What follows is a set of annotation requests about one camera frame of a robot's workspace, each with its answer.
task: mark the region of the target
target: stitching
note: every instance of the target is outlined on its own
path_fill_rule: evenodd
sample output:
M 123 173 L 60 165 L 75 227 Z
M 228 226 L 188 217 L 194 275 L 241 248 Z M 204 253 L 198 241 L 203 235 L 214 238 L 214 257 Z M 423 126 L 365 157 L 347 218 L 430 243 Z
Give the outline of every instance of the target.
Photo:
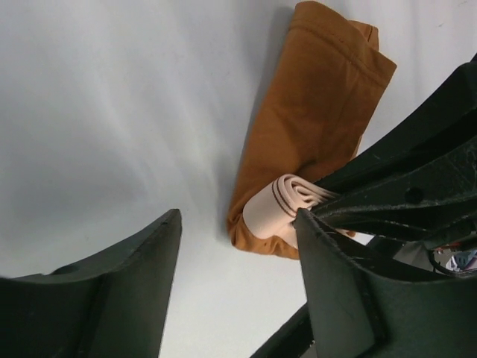
M 344 51 L 342 51 L 340 48 L 337 48 L 336 46 L 333 46 L 333 43 L 332 41 L 330 41 L 328 38 L 324 37 L 323 35 L 319 34 L 317 31 L 311 29 L 311 28 L 307 28 L 305 25 L 301 25 L 300 22 L 308 22 L 309 24 L 313 24 L 314 26 L 317 26 L 319 27 L 320 29 L 324 30 L 325 32 L 328 33 L 328 35 L 331 35 L 333 37 L 335 37 L 344 47 L 346 47 L 348 50 L 350 50 L 350 52 L 347 54 L 345 53 Z M 313 22 L 309 22 L 309 21 L 306 21 L 306 20 L 294 20 L 291 22 L 291 26 L 290 26 L 290 30 L 292 29 L 295 29 L 295 28 L 299 28 L 303 31 L 306 31 L 306 32 L 309 32 L 310 34 L 313 34 L 315 35 L 316 37 L 319 37 L 321 40 L 323 40 L 324 42 L 328 43 L 329 45 L 331 45 L 336 51 L 338 51 L 340 54 L 342 54 L 343 56 L 345 57 L 352 57 L 353 59 L 356 59 L 368 72 L 370 73 L 366 73 L 366 71 L 364 71 L 360 66 L 357 66 L 355 63 L 351 63 L 352 65 L 354 65 L 354 67 L 357 68 L 357 70 L 359 70 L 363 75 L 365 75 L 366 77 L 368 77 L 370 80 L 372 80 L 372 82 L 374 82 L 375 84 L 377 84 L 378 86 L 382 87 L 382 88 L 386 88 L 386 85 L 381 83 L 381 81 L 377 80 L 376 78 L 374 78 L 374 76 L 376 77 L 381 77 L 379 76 L 378 73 L 376 73 L 375 71 L 373 71 L 372 69 L 370 69 L 366 63 L 363 62 L 363 60 L 358 57 L 353 51 L 351 51 L 351 48 L 339 37 L 337 36 L 336 34 L 332 33 L 332 32 L 329 32 L 325 27 L 323 26 L 320 26 L 316 23 L 313 23 Z
M 278 206 L 283 210 L 283 212 L 290 216 L 291 218 L 294 218 L 294 216 L 292 214 L 290 214 L 284 207 L 283 205 L 279 202 L 278 198 L 277 198 L 277 194 L 275 193 L 275 189 L 274 189 L 274 184 L 276 183 L 277 181 L 274 181 L 272 184 L 271 184 L 271 192 L 272 194 L 274 195 L 274 198 L 275 198 L 275 201 L 277 202 Z
M 297 215 L 297 211 L 296 210 L 293 210 L 293 207 L 290 206 L 290 204 L 288 204 L 288 202 L 285 200 L 285 198 L 283 198 L 283 194 L 282 194 L 282 191 L 280 190 L 280 187 L 278 186 L 278 179 L 275 180 L 275 184 L 276 184 L 276 187 L 277 187 L 277 192 L 278 192 L 278 195 L 280 195 L 281 199 L 283 200 L 283 203 L 287 206 L 288 209 L 290 209 L 290 211 Z

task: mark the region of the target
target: folded cloth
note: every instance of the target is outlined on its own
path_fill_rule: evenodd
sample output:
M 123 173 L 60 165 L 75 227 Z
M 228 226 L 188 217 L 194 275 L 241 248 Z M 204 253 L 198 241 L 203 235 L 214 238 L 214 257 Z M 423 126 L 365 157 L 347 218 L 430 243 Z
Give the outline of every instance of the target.
M 282 175 L 253 196 L 244 207 L 244 223 L 257 239 L 273 235 L 297 248 L 297 234 L 291 224 L 299 208 L 310 210 L 335 194 L 296 175 Z
M 244 148 L 227 214 L 227 229 L 238 249 L 298 258 L 298 250 L 280 237 L 260 239 L 250 232 L 242 215 L 245 204 L 282 175 L 315 182 L 356 154 L 396 68 L 377 48 L 373 26 L 349 22 L 314 1 L 296 6 L 274 79 Z

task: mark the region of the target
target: white backdrop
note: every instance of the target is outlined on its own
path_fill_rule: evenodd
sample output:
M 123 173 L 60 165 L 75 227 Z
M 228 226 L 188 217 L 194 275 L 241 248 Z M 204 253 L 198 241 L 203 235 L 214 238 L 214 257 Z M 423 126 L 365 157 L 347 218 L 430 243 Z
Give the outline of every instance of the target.
M 0 1 L 0 274 L 48 273 L 178 207 L 161 357 L 250 356 L 306 300 L 297 262 L 237 251 L 223 225 L 296 2 Z M 362 148 L 477 51 L 475 0 L 325 3 L 378 26 L 398 65 Z

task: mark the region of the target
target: hole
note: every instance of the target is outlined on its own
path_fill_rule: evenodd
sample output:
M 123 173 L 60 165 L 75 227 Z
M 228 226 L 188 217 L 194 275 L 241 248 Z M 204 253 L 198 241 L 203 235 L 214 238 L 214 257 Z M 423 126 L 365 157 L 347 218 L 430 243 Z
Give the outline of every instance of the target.
M 50 274 L 71 274 L 72 272 L 76 272 L 79 269 L 80 268 L 77 267 L 76 265 L 67 265 L 67 266 L 57 268 Z
M 409 204 L 419 204 L 422 200 L 424 200 L 424 193 L 419 188 L 410 188 L 404 194 L 404 199 Z

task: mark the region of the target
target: fabric fold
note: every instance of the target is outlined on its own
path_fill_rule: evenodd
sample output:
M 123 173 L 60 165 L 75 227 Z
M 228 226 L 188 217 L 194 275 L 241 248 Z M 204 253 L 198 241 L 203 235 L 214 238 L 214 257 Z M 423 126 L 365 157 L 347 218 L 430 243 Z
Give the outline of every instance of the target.
M 378 30 L 371 25 L 348 21 L 314 1 L 296 6 L 274 79 L 244 147 L 227 214 L 238 249 L 298 258 L 297 249 L 277 235 L 261 239 L 251 233 L 242 213 L 254 195 L 282 175 L 313 183 L 356 155 L 396 68 L 378 52 L 378 42 Z

